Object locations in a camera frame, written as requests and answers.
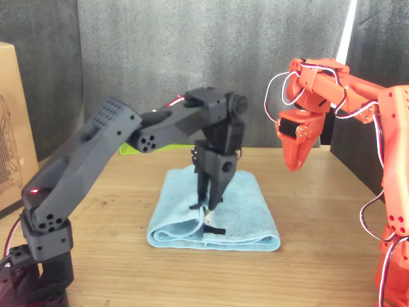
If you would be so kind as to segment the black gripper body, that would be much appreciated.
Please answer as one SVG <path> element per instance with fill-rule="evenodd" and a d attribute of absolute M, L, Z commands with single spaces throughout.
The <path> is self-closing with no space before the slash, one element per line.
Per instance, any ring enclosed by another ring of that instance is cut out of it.
<path fill-rule="evenodd" d="M 235 151 L 221 152 L 210 146 L 205 140 L 194 143 L 192 162 L 201 183 L 211 180 L 218 183 L 230 183 L 236 171 L 237 160 L 238 155 Z"/>

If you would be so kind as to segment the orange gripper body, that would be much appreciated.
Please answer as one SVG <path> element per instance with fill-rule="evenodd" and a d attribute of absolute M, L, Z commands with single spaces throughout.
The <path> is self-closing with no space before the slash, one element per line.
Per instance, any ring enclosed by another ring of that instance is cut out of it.
<path fill-rule="evenodd" d="M 289 109 L 279 113 L 275 128 L 279 139 L 315 143 L 323 131 L 324 121 L 325 113 Z"/>

